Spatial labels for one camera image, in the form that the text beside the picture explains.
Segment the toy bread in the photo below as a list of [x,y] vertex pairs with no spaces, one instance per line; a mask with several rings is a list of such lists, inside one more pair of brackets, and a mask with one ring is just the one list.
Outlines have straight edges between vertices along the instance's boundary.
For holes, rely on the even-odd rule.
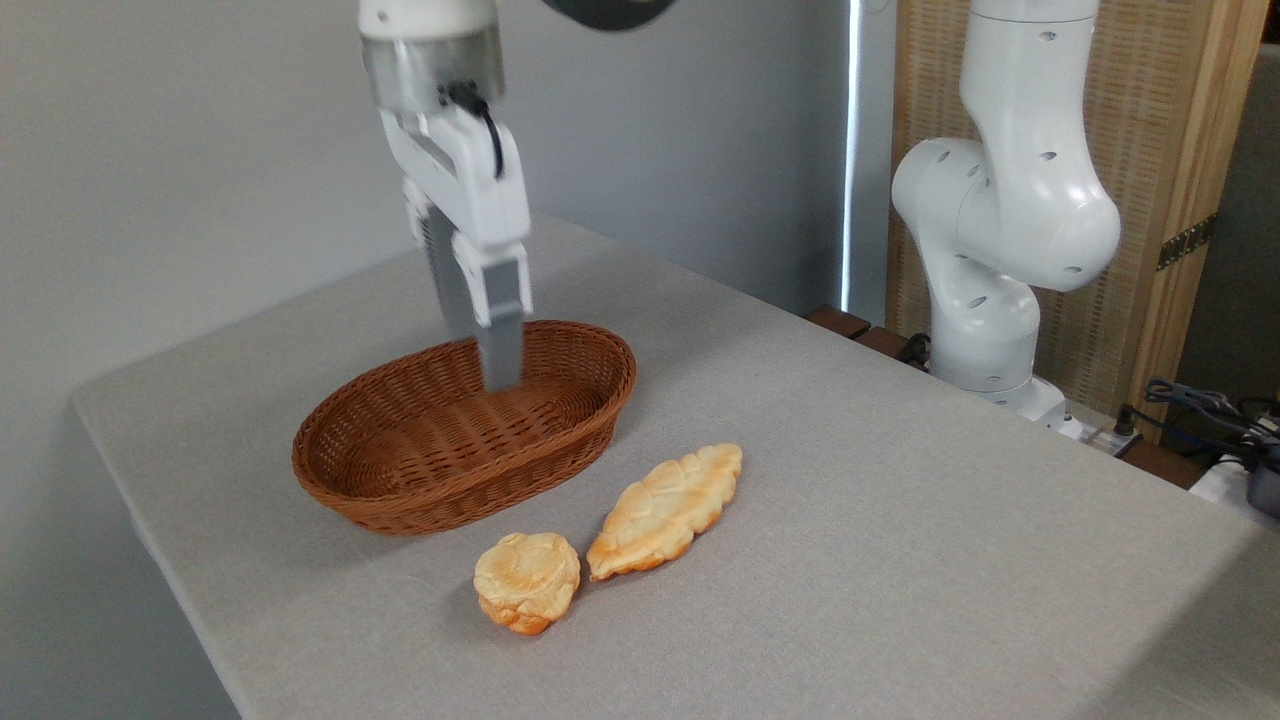
[[568,610],[582,566],[556,533],[512,533],[476,561],[480,610],[499,625],[536,635]]
[[586,551],[591,579],[648,570],[684,555],[694,534],[719,520],[741,471],[742,448],[727,442],[668,460],[632,483]]

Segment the pastry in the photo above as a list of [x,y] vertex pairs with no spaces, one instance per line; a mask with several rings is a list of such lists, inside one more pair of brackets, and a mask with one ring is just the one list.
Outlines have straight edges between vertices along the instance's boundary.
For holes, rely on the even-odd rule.
[[581,577],[577,551],[556,533],[512,533],[476,561],[480,610],[499,625],[536,635],[568,610]]
[[684,555],[696,533],[719,520],[741,471],[742,448],[726,442],[668,460],[632,483],[586,551],[591,579],[648,570]]

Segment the oval basket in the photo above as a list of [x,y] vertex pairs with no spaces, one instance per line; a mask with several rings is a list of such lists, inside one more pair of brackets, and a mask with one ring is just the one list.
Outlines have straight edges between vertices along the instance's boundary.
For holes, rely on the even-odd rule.
[[375,533],[448,530],[582,471],[613,439],[635,380],[627,343],[582,323],[526,323],[524,382],[492,395],[476,341],[447,342],[325,398],[293,439],[293,473]]

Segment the cable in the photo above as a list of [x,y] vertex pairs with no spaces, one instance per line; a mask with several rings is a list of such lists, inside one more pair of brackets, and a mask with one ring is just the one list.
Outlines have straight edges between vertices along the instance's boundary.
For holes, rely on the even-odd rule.
[[1221,392],[1201,391],[1181,383],[1166,380],[1164,378],[1152,378],[1151,382],[1147,383],[1146,389],[1147,392],[1144,400],[1147,402],[1188,407],[1196,411],[1196,414],[1201,418],[1204,418],[1220,428],[1242,434],[1261,432],[1280,439],[1280,434],[1266,427],[1258,425],[1254,420],[1245,418],[1244,414],[1231,405],[1231,401],[1228,400]]
[[480,96],[476,83],[451,82],[444,87],[444,95],[458,108],[484,120],[489,128],[489,137],[493,140],[493,177],[502,179],[502,174],[507,169],[507,160],[502,152],[502,136],[498,133],[498,123],[493,122],[493,115],[489,114],[489,104]]
[[1272,455],[1270,452],[1267,452],[1266,450],[1261,450],[1261,452],[1260,452],[1257,450],[1257,448],[1260,448],[1260,445],[1257,442],[1249,441],[1249,438],[1244,438],[1243,441],[1240,441],[1238,443],[1226,443],[1226,442],[1212,441],[1212,439],[1207,439],[1207,438],[1202,438],[1202,437],[1198,437],[1198,436],[1192,436],[1192,434],[1187,434],[1184,432],[1176,430],[1176,429],[1171,428],[1167,423],[1162,423],[1162,421],[1152,418],[1151,415],[1147,415],[1146,413],[1138,410],[1137,407],[1134,407],[1134,406],[1132,406],[1129,404],[1121,405],[1120,410],[1121,410],[1121,414],[1130,414],[1133,416],[1140,418],[1146,423],[1149,423],[1151,425],[1153,425],[1156,428],[1160,428],[1160,429],[1165,430],[1166,433],[1169,433],[1169,434],[1171,434],[1171,436],[1174,436],[1174,437],[1176,437],[1176,438],[1179,438],[1179,439],[1181,439],[1184,442],[1189,442],[1192,445],[1198,445],[1198,446],[1202,446],[1202,447],[1206,447],[1206,448],[1210,448],[1210,450],[1215,450],[1215,451],[1221,452],[1224,455],[1234,455],[1234,456],[1240,457],[1242,460],[1247,460],[1247,461],[1257,462],[1257,464],[1261,464],[1261,465],[1266,465],[1267,468],[1271,468],[1272,470],[1280,471],[1280,468],[1277,468],[1277,465],[1280,465],[1280,464],[1277,464],[1274,460]]

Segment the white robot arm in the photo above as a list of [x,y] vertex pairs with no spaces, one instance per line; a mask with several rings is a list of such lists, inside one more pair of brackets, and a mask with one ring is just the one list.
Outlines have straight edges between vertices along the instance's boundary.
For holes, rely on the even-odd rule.
[[404,172],[413,237],[428,251],[445,320],[456,336],[477,336],[490,389],[515,386],[532,310],[522,242],[530,219],[516,141],[489,114],[504,88],[498,8],[494,0],[362,0],[358,24],[387,142]]
[[983,142],[928,140],[893,178],[924,263],[931,370],[1064,432],[1061,392],[1032,374],[1030,284],[1073,291],[1106,269],[1120,214],[1084,137],[1098,0],[973,0],[960,96]]

